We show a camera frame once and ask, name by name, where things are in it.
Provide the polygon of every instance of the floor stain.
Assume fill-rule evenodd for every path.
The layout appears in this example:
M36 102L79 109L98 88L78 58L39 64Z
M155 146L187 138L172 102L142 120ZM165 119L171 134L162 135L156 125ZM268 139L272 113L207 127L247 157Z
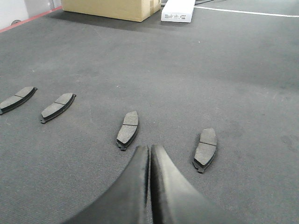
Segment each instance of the floor stain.
M288 149L294 153L297 153L299 150L299 138L296 135L284 135L280 137L283 143L285 143L288 147Z

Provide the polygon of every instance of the brake pad friction material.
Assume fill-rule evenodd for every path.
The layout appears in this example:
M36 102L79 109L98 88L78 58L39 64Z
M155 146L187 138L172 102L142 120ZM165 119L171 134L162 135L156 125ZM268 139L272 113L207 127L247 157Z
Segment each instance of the brake pad friction material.
M45 124L49 120L52 120L63 113L71 106L75 97L76 94L74 93L65 93L61 95L53 104L47 106L47 108L43 110L41 122Z
M28 86L18 91L14 96L4 100L2 103L0 103L0 115L25 103L33 96L36 90L36 87Z
M126 150L126 148L134 140L138 132L138 127L139 118L137 111L127 113L116 139L117 146L121 150Z
M204 173L215 157L217 138L215 130L204 129L200 134L198 147L196 148L193 165L199 173Z

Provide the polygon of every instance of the black rubber object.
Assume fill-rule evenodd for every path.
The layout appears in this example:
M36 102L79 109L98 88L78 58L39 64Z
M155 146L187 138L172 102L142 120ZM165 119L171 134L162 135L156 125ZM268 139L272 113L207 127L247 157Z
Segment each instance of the black rubber object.
M126 114L121 129L119 130L116 138L116 144L121 150L131 144L137 135L139 127L139 117L137 111L132 111Z
M28 86L18 91L14 96L0 103L0 115L13 110L29 100L36 92L37 88Z
M150 194L154 224L242 224L199 193L161 145L151 148Z
M149 148L138 146L114 184L64 224L143 224L148 190Z
M49 120L57 117L61 113L63 113L66 109L68 109L71 104L74 102L76 94L73 93L65 93L61 95L53 104L49 105L42 112L41 122L45 124Z

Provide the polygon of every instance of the gray carpet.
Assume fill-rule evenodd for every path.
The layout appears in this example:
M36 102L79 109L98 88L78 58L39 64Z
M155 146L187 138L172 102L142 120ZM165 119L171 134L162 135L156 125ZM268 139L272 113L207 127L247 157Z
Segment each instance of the gray carpet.
M259 2L205 6L298 13L299 1ZM61 223L109 188L136 146L154 143L245 222L299 223L299 19L160 16L137 23L60 10L0 34L0 101L38 88L0 116L0 223ZM41 124L40 112L67 92L77 95L71 107ZM116 136L132 110L140 131L122 152ZM201 175L192 158L210 127L218 151Z

